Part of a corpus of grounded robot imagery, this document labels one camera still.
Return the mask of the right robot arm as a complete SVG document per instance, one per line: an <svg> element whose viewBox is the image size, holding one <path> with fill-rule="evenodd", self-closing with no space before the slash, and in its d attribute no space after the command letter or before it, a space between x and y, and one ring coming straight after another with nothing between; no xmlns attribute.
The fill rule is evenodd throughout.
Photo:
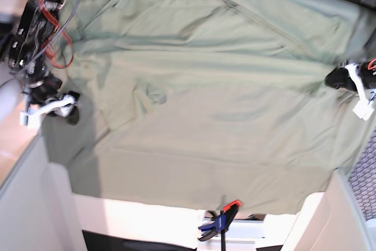
<svg viewBox="0 0 376 251"><path fill-rule="evenodd" d="M20 123L37 128L43 116L59 116L70 125L79 121L80 94L59 93L63 82L51 68L66 69L72 60L54 62L55 41L62 38L68 47L72 40L65 31L59 12L67 0L28 0L18 22L1 23L1 118L7 117L20 100L24 109Z"/></svg>

